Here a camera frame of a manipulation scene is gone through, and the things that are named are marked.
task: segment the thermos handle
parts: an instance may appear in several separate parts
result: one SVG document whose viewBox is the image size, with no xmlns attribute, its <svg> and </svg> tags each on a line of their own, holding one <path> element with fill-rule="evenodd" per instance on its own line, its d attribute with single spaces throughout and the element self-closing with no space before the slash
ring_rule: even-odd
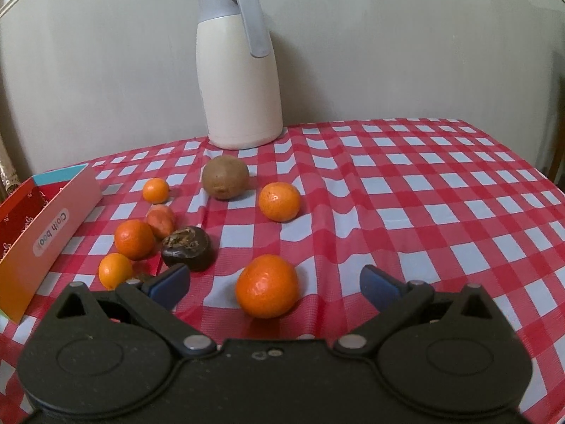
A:
<svg viewBox="0 0 565 424">
<path fill-rule="evenodd" d="M 249 53 L 256 59 L 267 57 L 270 53 L 270 36 L 259 0 L 234 1 L 241 10 Z"/>
</svg>

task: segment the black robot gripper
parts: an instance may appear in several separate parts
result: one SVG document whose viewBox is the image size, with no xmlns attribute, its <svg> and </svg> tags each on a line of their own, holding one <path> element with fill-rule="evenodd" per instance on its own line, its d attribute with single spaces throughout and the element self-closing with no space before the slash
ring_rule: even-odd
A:
<svg viewBox="0 0 565 424">
<path fill-rule="evenodd" d="M 19 359 L 28 424 L 527 424 L 532 363 L 487 292 L 441 293 L 374 266 L 379 314 L 324 340 L 228 339 L 175 318 L 189 270 L 91 292 L 71 283 Z"/>
</svg>

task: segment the kiwi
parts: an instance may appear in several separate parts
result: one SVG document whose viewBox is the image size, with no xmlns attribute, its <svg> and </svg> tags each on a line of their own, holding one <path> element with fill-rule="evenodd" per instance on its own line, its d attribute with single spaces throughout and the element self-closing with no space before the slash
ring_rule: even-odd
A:
<svg viewBox="0 0 565 424">
<path fill-rule="evenodd" d="M 202 186 L 216 199 L 231 199 L 249 187 L 249 169 L 234 156 L 217 156 L 202 171 Z"/>
</svg>

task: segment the orange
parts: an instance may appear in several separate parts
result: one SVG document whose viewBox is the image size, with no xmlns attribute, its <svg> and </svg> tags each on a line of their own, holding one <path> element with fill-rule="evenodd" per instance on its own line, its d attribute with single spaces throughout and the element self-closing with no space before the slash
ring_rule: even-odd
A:
<svg viewBox="0 0 565 424">
<path fill-rule="evenodd" d="M 157 239 L 165 239 L 174 231 L 174 221 L 162 210 L 151 209 L 145 219 Z"/>
<path fill-rule="evenodd" d="M 151 227 L 141 220 L 128 220 L 116 228 L 114 243 L 118 252 L 130 260 L 148 256 L 155 245 Z"/>
<path fill-rule="evenodd" d="M 122 282 L 133 277 L 132 263 L 121 253 L 111 253 L 100 262 L 98 277 L 105 288 L 114 290 Z"/>
<path fill-rule="evenodd" d="M 261 255 L 242 271 L 236 298 L 252 317 L 271 319 L 287 313 L 299 299 L 295 268 L 276 255 Z"/>
<path fill-rule="evenodd" d="M 300 193 L 289 183 L 269 183 L 259 194 L 259 208 L 270 220 L 288 222 L 300 211 Z"/>
<path fill-rule="evenodd" d="M 160 212 L 164 212 L 167 216 L 173 221 L 174 223 L 174 212 L 168 205 L 165 204 L 156 204 L 149 208 L 149 212 L 153 212 L 154 210 L 158 210 Z"/>
<path fill-rule="evenodd" d="M 169 184 L 162 178 L 152 178 L 143 185 L 143 199 L 151 204 L 162 204 L 169 198 Z"/>
</svg>

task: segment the table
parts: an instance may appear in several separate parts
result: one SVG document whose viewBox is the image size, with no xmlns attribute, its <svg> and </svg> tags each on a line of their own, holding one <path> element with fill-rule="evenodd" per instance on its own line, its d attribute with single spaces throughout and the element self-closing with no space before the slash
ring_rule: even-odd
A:
<svg viewBox="0 0 565 424">
<path fill-rule="evenodd" d="M 205 163 L 233 154 L 253 188 L 292 183 L 301 215 L 268 221 L 256 191 L 222 202 L 200 186 Z M 0 320 L 0 419 L 29 412 L 14 367 L 23 344 L 71 281 L 102 288 L 98 263 L 114 251 L 125 219 L 144 218 L 145 181 L 165 178 L 178 224 L 201 225 L 219 246 L 213 268 L 194 273 L 175 314 L 217 342 L 226 337 L 315 335 L 334 340 L 373 317 L 359 294 L 359 272 L 377 264 L 397 279 L 459 291 L 482 284 L 533 358 L 521 405 L 536 424 L 565 408 L 565 195 L 526 161 L 457 120 L 405 119 L 308 124 L 285 129 L 260 148 L 221 151 L 206 138 L 90 162 L 103 188 L 93 210 L 47 275 L 19 327 Z M 280 320 L 245 316 L 233 294 L 253 257 L 279 254 L 297 266 L 303 298 Z M 137 264 L 153 270 L 158 259 Z"/>
</svg>

